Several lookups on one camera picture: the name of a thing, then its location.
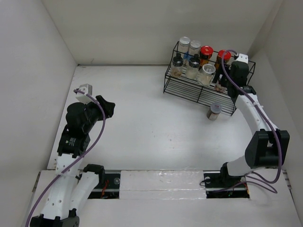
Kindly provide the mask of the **white-lid spice jar back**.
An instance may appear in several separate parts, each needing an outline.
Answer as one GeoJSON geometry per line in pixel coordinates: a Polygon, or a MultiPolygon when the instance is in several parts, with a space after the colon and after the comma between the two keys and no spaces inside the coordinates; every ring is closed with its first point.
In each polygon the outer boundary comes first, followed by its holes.
{"type": "Polygon", "coordinates": [[[210,105],[206,116],[209,120],[214,121],[217,119],[221,111],[222,111],[222,105],[220,103],[215,102],[210,105]]]}

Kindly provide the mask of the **red-capped dark sauce bottle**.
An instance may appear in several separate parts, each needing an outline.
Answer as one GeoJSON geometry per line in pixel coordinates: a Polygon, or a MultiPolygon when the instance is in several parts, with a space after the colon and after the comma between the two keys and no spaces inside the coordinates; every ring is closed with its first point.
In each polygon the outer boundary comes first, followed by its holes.
{"type": "Polygon", "coordinates": [[[211,59],[213,55],[213,48],[211,46],[205,45],[202,46],[200,49],[200,66],[202,67],[203,65],[207,64],[209,60],[211,59]]]}

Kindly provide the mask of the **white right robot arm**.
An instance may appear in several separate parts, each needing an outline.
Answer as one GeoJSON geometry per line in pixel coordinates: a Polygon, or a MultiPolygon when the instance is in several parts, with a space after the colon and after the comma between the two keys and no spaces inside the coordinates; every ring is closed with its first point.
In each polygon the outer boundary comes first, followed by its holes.
{"type": "Polygon", "coordinates": [[[224,186],[230,186],[237,177],[255,174],[257,169],[276,167],[274,180],[268,180],[258,174],[258,180],[266,184],[278,181],[284,164],[290,135],[286,130],[280,130],[272,123],[258,101],[256,91],[248,86],[247,62],[234,61],[230,71],[225,71],[227,92],[235,106],[243,114],[252,134],[242,157],[222,165],[219,181],[224,186]]]}

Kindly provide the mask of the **clear glass jar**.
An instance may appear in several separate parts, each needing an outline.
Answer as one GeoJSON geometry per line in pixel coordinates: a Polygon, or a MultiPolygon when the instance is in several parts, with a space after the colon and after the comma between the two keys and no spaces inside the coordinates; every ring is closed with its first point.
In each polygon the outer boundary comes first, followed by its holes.
{"type": "Polygon", "coordinates": [[[196,80],[202,86],[209,86],[215,75],[216,68],[212,64],[204,64],[199,70],[196,80]]]}

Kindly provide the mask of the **black-capped white powder bottle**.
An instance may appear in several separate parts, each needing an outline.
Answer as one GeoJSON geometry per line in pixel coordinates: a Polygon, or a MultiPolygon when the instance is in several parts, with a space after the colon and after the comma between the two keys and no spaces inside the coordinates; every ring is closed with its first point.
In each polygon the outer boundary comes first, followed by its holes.
{"type": "Polygon", "coordinates": [[[199,66],[200,66],[199,55],[195,54],[187,62],[186,77],[188,79],[195,79],[199,70],[199,66]]]}

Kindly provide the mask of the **black-capped brown spice bottle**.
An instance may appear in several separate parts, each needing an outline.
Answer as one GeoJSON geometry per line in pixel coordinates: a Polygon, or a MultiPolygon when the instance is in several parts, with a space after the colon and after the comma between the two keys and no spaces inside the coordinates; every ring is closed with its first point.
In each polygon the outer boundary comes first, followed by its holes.
{"type": "Polygon", "coordinates": [[[183,58],[180,53],[177,53],[175,57],[172,59],[171,63],[171,76],[175,78],[179,78],[182,75],[183,69],[183,58]]]}

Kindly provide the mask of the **white-lid spice jar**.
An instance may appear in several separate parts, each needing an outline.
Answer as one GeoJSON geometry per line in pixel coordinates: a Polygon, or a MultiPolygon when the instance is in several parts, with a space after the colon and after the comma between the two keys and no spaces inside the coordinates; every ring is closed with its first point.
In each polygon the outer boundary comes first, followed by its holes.
{"type": "Polygon", "coordinates": [[[221,111],[222,111],[222,105],[220,103],[215,102],[210,105],[206,116],[209,120],[214,121],[217,119],[221,111]]]}
{"type": "Polygon", "coordinates": [[[221,93],[224,93],[227,90],[226,87],[222,86],[219,83],[215,84],[214,89],[215,89],[215,91],[218,91],[218,92],[221,92],[221,93]]]}

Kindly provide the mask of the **red-lid brown sauce jar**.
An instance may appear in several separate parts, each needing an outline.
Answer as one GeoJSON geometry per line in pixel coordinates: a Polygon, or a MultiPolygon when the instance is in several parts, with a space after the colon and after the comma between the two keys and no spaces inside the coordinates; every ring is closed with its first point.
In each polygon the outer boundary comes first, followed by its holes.
{"type": "Polygon", "coordinates": [[[232,57],[232,54],[230,52],[227,52],[225,55],[223,55],[225,51],[226,50],[220,50],[217,54],[216,61],[214,64],[216,71],[218,71],[219,68],[221,67],[222,60],[223,60],[224,64],[227,64],[229,62],[230,58],[232,57]]]}

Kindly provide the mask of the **silver-capped blue-label shaker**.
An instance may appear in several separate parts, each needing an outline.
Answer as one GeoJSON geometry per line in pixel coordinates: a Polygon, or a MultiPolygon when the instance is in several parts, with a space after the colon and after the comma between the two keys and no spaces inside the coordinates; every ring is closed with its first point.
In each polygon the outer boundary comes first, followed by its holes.
{"type": "Polygon", "coordinates": [[[188,49],[188,59],[193,57],[195,54],[199,54],[201,48],[201,42],[198,40],[192,40],[188,49]]]}
{"type": "Polygon", "coordinates": [[[185,64],[187,61],[188,50],[190,46],[190,38],[184,36],[179,39],[178,42],[178,51],[181,53],[181,57],[183,58],[183,63],[185,64]]]}

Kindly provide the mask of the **white-lid spice jar front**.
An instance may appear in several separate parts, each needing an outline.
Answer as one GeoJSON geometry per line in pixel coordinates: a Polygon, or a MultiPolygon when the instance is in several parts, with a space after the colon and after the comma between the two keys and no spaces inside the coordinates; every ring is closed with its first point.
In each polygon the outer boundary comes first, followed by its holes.
{"type": "Polygon", "coordinates": [[[224,93],[227,90],[226,87],[222,86],[219,83],[215,84],[214,89],[215,89],[215,91],[218,91],[218,92],[221,92],[221,93],[224,93]]]}

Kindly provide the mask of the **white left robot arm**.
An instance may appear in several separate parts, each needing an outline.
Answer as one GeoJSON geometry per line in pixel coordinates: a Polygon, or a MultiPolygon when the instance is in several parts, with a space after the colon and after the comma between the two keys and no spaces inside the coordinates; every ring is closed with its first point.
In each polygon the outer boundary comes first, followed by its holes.
{"type": "Polygon", "coordinates": [[[101,95],[75,90],[78,101],[67,107],[66,125],[57,149],[54,179],[46,186],[33,205],[26,220],[27,227],[77,227],[79,213],[95,187],[105,183],[101,165],[88,164],[83,173],[79,167],[103,134],[90,145],[89,133],[96,122],[105,122],[114,114],[115,103],[101,95]]]}

